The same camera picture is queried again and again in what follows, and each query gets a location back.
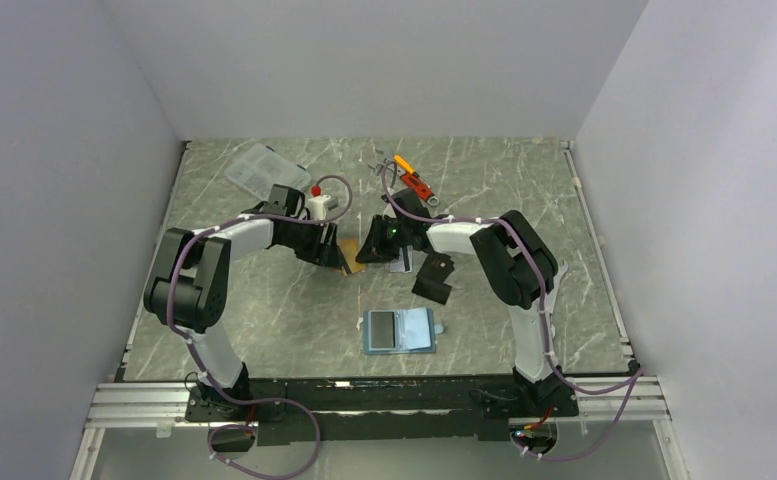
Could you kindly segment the orange credit cards stack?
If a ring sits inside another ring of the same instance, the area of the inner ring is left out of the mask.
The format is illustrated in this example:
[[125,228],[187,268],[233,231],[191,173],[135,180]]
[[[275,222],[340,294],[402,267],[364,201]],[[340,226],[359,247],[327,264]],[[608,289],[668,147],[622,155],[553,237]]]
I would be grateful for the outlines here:
[[356,260],[359,244],[356,238],[342,238],[338,241],[342,265],[340,272],[343,276],[357,274],[366,269],[366,265]]

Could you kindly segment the silver grey card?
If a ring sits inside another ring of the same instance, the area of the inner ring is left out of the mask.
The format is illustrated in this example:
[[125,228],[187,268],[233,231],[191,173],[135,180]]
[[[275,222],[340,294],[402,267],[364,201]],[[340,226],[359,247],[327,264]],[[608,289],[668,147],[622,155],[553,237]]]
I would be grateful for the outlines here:
[[403,247],[399,250],[398,257],[391,260],[386,268],[391,273],[411,273],[414,270],[413,250]]

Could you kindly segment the black card case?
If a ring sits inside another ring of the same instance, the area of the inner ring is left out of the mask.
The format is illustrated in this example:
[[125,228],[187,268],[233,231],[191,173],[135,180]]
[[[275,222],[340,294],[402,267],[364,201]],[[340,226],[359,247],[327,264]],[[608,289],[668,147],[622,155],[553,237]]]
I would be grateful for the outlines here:
[[437,252],[428,254],[416,275],[412,293],[445,305],[452,291],[452,286],[446,280],[454,270],[454,262],[449,255]]

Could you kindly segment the single black VIP card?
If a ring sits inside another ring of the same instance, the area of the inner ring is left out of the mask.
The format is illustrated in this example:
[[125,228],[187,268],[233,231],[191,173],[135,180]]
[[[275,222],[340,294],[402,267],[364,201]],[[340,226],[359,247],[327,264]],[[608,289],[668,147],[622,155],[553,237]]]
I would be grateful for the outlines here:
[[389,350],[396,347],[396,315],[393,311],[372,311],[369,317],[370,347]]

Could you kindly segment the blue card holder wallet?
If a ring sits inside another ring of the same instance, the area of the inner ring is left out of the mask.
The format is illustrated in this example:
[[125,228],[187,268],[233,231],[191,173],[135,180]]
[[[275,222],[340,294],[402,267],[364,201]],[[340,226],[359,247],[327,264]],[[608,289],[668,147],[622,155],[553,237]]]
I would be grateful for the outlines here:
[[[372,311],[393,311],[396,315],[396,347],[374,350],[370,347],[369,317]],[[372,355],[429,354],[437,350],[437,336],[445,326],[434,318],[431,308],[367,310],[361,322],[363,353]]]

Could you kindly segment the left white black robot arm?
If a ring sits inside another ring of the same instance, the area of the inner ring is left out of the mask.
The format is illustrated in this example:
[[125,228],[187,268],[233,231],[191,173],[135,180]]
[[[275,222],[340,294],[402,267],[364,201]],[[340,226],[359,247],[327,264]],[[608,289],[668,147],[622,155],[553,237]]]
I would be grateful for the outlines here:
[[220,225],[164,233],[143,307],[186,345],[200,389],[214,391],[212,407],[225,419],[243,417],[253,398],[248,368],[221,323],[232,263],[280,246],[305,263],[341,269],[337,221],[345,212],[319,186],[305,194],[275,184],[267,200]]

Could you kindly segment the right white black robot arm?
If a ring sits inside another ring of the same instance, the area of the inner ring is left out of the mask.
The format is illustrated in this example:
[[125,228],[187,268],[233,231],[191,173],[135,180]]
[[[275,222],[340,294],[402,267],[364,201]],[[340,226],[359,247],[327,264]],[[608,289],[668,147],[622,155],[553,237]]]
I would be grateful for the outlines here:
[[356,262],[387,264],[407,249],[424,252],[427,257],[413,292],[445,304],[452,292],[446,280],[455,269],[453,255],[474,257],[491,291],[509,311],[516,404],[528,415],[542,413],[564,387],[549,318],[564,264],[516,210],[493,218],[456,218],[432,216],[409,189],[384,199],[393,212],[373,216]]

